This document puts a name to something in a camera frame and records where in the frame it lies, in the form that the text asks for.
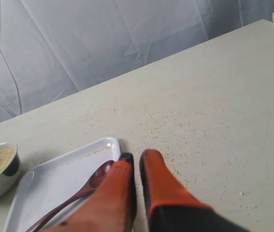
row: bowl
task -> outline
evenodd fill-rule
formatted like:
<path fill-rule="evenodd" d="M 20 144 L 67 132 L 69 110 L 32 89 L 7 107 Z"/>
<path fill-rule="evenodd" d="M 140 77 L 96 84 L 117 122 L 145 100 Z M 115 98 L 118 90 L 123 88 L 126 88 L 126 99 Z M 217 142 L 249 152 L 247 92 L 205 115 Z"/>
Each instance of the bowl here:
<path fill-rule="evenodd" d="M 21 163 L 17 153 L 16 144 L 11 142 L 0 144 L 0 150 L 2 149 L 13 149 L 14 154 L 9 160 L 7 160 L 7 164 L 2 167 L 3 169 L 0 170 L 0 196 L 14 185 L 21 170 Z"/>

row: white tray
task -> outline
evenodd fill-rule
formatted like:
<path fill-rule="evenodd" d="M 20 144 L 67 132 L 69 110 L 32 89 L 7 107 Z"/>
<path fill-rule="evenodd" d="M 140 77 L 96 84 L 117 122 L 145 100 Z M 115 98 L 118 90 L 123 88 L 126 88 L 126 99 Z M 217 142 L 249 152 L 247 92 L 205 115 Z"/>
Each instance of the white tray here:
<path fill-rule="evenodd" d="M 118 140 L 107 137 L 34 167 L 19 183 L 4 232 L 25 232 L 74 195 L 105 161 L 118 160 L 120 153 Z M 44 228 L 59 223 L 83 202 L 67 206 Z"/>

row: white backdrop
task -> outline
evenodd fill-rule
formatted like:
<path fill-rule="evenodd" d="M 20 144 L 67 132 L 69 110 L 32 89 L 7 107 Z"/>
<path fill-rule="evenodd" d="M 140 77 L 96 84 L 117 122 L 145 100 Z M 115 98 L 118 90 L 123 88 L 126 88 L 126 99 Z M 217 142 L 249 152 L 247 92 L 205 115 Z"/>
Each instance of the white backdrop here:
<path fill-rule="evenodd" d="M 272 12 L 274 0 L 0 0 L 0 122 Z"/>

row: spoon handle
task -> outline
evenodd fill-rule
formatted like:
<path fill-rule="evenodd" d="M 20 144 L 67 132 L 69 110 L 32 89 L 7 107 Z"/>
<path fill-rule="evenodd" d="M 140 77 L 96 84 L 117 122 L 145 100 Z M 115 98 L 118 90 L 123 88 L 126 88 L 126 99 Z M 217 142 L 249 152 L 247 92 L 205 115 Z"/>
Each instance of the spoon handle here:
<path fill-rule="evenodd" d="M 67 201 L 60 204 L 58 207 L 51 210 L 49 213 L 44 215 L 39 221 L 37 221 L 35 224 L 33 224 L 26 232 L 39 232 L 39 230 L 48 223 L 56 214 L 58 214 L 62 209 L 64 209 L 67 205 L 70 205 L 71 203 L 75 202 L 76 200 L 79 200 L 82 197 L 88 196 L 91 193 L 94 192 L 93 190 L 88 191 L 86 194 L 80 194 L 79 192 L 70 197 Z"/>

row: table surface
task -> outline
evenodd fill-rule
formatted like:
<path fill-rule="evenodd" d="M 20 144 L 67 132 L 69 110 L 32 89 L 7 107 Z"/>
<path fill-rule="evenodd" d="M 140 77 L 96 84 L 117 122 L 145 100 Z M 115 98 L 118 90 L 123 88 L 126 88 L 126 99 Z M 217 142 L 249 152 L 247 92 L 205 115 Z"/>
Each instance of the table surface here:
<path fill-rule="evenodd" d="M 24 170 L 104 136 L 138 169 L 160 150 L 197 198 L 251 231 L 274 231 L 274 23 L 259 21 L 0 123 Z M 3 229 L 15 188 L 0 198 Z"/>

